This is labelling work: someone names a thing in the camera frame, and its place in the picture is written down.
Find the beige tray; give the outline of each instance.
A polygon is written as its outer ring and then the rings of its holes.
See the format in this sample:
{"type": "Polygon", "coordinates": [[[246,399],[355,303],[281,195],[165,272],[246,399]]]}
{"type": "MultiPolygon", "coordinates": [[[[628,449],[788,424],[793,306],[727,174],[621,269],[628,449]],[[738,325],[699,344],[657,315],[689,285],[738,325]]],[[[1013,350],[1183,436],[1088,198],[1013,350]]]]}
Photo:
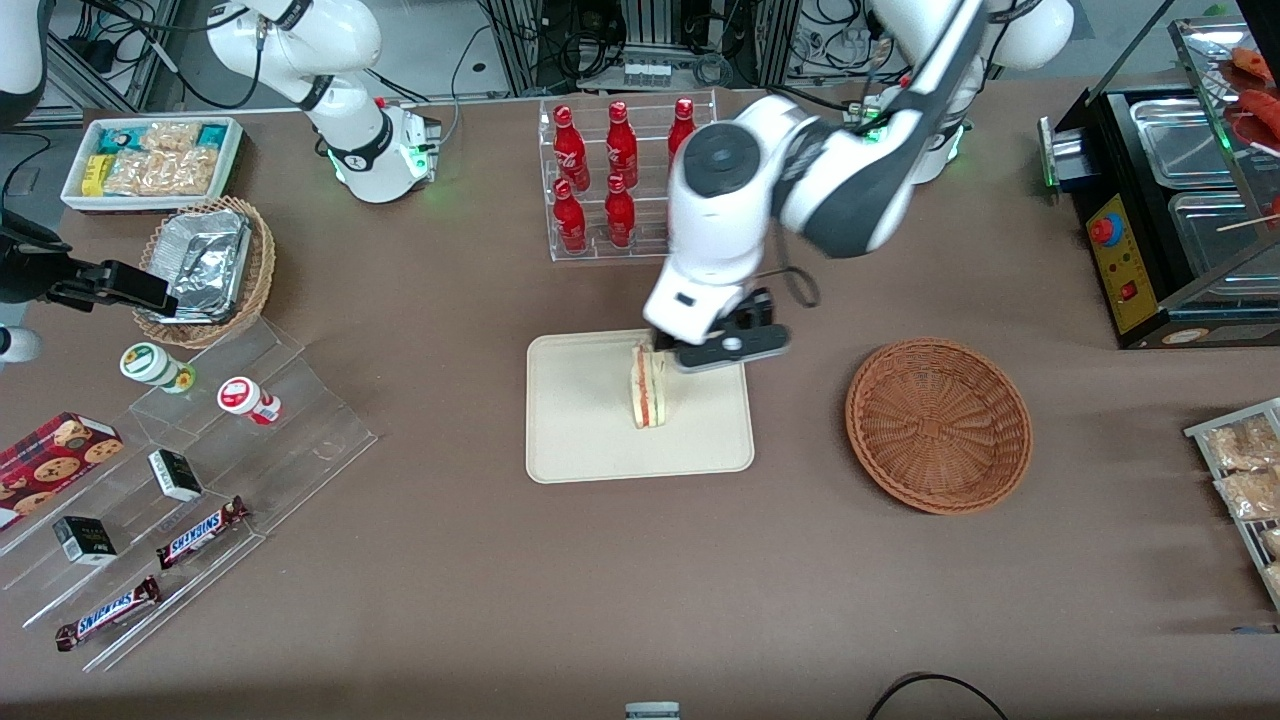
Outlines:
{"type": "Polygon", "coordinates": [[[741,365],[667,373],[667,423],[631,419],[631,348],[646,331],[544,336],[529,346],[525,469],[539,483],[739,473],[751,465],[741,365]]]}

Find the wicker basket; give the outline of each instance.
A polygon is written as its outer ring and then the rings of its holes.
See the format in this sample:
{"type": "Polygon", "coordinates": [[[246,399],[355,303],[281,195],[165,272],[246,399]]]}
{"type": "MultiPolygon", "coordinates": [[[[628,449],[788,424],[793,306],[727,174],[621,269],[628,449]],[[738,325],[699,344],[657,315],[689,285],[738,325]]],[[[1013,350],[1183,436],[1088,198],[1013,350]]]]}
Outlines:
{"type": "MultiPolygon", "coordinates": [[[[275,270],[275,240],[271,237],[271,228],[266,227],[262,215],[252,205],[237,197],[219,197],[212,202],[201,202],[191,208],[179,210],[182,214],[214,213],[216,210],[236,210],[253,223],[253,233],[250,237],[248,260],[244,263],[244,277],[241,281],[239,307],[232,319],[220,325],[161,325],[133,311],[133,320],[142,328],[142,332],[151,340],[201,350],[209,347],[218,338],[230,333],[237,327],[242,327],[262,313],[266,305],[266,296],[271,291],[271,273],[275,270]]],[[[151,254],[155,251],[156,240],[160,237],[160,224],[151,233],[151,241],[142,251],[142,268],[151,264],[151,254]]]]}
{"type": "Polygon", "coordinates": [[[938,338],[873,352],[849,386],[845,429],[886,492],[940,515],[1009,497],[1032,456],[1030,418],[1012,382],[982,355],[938,338]]]}

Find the coca-cola bottle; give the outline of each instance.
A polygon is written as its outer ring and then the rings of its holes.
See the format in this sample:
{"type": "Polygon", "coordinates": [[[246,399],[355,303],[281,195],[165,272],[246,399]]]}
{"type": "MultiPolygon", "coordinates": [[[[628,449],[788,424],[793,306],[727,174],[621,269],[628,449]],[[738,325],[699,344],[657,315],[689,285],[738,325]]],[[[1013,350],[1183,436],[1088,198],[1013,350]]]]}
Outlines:
{"type": "Polygon", "coordinates": [[[676,152],[685,140],[694,135],[694,101],[689,97],[676,100],[676,122],[671,123],[671,132],[667,133],[667,172],[676,161],[676,152]]]}
{"type": "Polygon", "coordinates": [[[582,205],[573,197],[573,188],[567,179],[556,178],[552,187],[556,191],[552,214],[556,215],[556,229],[564,251],[570,255],[586,252],[586,215],[582,214],[582,205]]]}
{"type": "Polygon", "coordinates": [[[618,173],[609,176],[609,197],[604,201],[604,214],[609,219],[609,242],[618,250],[631,247],[631,233],[636,229],[636,204],[618,173]]]}
{"type": "Polygon", "coordinates": [[[640,155],[636,147],[636,131],[627,122],[627,104],[617,100],[609,102],[609,135],[604,138],[609,152],[609,172],[622,176],[627,187],[640,182],[640,155]]]}
{"type": "Polygon", "coordinates": [[[591,172],[586,169],[586,143],[582,133],[573,127],[573,111],[568,105],[557,105],[552,111],[556,118],[556,164],[561,177],[573,183],[573,190],[585,192],[591,187],[591,172]]]}

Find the skewer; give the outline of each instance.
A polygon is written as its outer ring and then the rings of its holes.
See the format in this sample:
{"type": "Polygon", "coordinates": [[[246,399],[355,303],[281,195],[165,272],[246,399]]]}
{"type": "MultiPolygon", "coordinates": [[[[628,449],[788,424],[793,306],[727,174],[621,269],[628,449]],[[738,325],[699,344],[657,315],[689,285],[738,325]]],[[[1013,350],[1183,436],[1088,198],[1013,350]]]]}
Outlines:
{"type": "Polygon", "coordinates": [[[1252,220],[1244,220],[1243,223],[1231,223],[1230,225],[1222,225],[1222,227],[1217,228],[1217,232],[1226,232],[1226,231],[1234,231],[1234,229],[1239,229],[1239,228],[1245,228],[1245,227],[1249,227],[1249,225],[1256,225],[1258,223],[1266,223],[1267,220],[1280,220],[1280,213],[1276,213],[1276,214],[1272,214],[1272,215],[1267,215],[1265,218],[1254,218],[1252,220]]]}

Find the aluminum foil container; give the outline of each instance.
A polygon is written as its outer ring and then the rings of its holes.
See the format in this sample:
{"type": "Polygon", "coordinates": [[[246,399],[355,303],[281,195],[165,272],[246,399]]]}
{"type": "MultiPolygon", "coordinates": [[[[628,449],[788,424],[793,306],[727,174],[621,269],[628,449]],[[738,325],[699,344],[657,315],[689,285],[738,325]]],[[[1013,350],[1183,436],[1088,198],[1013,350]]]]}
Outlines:
{"type": "Polygon", "coordinates": [[[173,318],[148,314],[161,324],[221,324],[236,314],[253,225],[234,210],[169,219],[156,238],[147,272],[169,283],[178,300],[173,318]]]}

